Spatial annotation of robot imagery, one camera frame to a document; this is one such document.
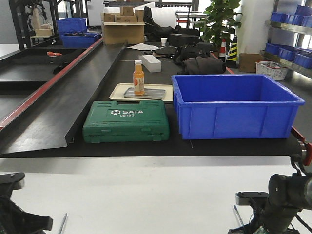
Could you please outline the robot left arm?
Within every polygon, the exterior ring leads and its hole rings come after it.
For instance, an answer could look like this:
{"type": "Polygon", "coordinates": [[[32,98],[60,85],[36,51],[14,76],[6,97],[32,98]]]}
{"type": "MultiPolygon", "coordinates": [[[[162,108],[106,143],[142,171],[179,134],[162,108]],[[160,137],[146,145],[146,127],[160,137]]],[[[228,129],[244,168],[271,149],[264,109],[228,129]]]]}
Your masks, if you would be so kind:
{"type": "Polygon", "coordinates": [[[49,216],[25,212],[11,200],[14,190],[23,187],[25,173],[0,176],[0,232],[2,234],[44,234],[53,226],[49,216]]]}

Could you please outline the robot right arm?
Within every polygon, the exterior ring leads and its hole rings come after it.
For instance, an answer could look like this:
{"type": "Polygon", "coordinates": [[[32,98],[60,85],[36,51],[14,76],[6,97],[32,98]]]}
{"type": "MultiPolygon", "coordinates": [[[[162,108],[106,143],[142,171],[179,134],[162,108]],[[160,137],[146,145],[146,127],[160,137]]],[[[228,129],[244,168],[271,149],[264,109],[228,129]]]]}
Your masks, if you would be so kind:
{"type": "Polygon", "coordinates": [[[296,172],[292,175],[274,174],[269,180],[269,192],[238,192],[236,204],[251,206],[253,217],[247,224],[229,229],[229,234],[298,234],[292,221],[296,218],[309,232],[312,228],[298,215],[312,209],[312,174],[305,170],[312,161],[306,156],[290,156],[296,172]]]}

